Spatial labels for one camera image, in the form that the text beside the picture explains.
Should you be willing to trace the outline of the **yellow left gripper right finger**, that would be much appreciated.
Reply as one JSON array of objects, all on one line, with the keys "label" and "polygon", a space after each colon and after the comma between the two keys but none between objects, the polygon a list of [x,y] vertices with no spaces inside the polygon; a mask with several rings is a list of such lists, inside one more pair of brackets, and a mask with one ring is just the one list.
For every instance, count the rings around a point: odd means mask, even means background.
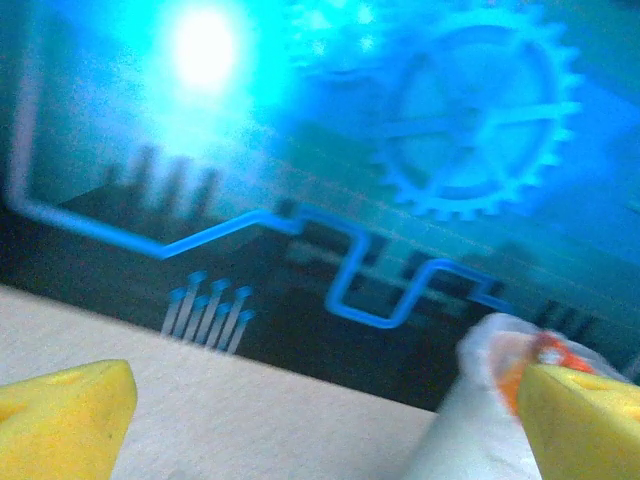
[{"label": "yellow left gripper right finger", "polygon": [[640,387],[533,365],[518,413],[542,480],[640,480]]}]

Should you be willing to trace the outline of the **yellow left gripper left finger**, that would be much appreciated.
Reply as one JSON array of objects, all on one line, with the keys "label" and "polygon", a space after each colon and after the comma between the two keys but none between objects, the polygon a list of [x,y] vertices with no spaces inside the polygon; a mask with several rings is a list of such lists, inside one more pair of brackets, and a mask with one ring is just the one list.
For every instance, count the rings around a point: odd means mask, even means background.
[{"label": "yellow left gripper left finger", "polygon": [[122,359],[0,386],[0,480],[110,480],[137,398]]}]

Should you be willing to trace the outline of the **translucent plastic bin liner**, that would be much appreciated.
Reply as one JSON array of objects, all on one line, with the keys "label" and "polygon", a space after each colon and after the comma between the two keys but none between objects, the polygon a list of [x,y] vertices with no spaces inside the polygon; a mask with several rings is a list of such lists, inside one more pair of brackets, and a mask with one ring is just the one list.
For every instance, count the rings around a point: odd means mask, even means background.
[{"label": "translucent plastic bin liner", "polygon": [[519,416],[511,415],[505,405],[496,380],[510,363],[525,350],[525,342],[541,331],[551,331],[564,340],[569,349],[582,357],[595,375],[625,381],[626,378],[599,353],[550,329],[535,326],[516,316],[492,313],[482,318],[458,343],[457,356],[460,373],[472,386],[473,397],[486,401],[480,407],[481,424],[520,432]]}]

